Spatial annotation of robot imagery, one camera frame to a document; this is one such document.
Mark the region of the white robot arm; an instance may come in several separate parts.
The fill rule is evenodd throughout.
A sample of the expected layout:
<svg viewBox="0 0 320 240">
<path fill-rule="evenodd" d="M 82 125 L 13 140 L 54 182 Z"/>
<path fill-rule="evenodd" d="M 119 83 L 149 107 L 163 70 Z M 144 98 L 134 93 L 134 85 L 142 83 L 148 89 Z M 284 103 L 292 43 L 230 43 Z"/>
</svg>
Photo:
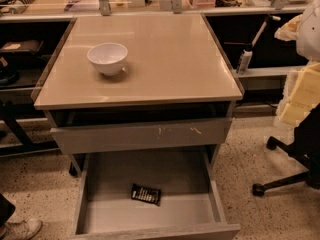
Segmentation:
<svg viewBox="0 0 320 240">
<path fill-rule="evenodd" d="M 296 41 L 297 53 L 308 60 L 301 70 L 287 75 L 276 114 L 280 121 L 298 126 L 320 104 L 320 0 L 279 28 L 274 36 Z"/>
</svg>

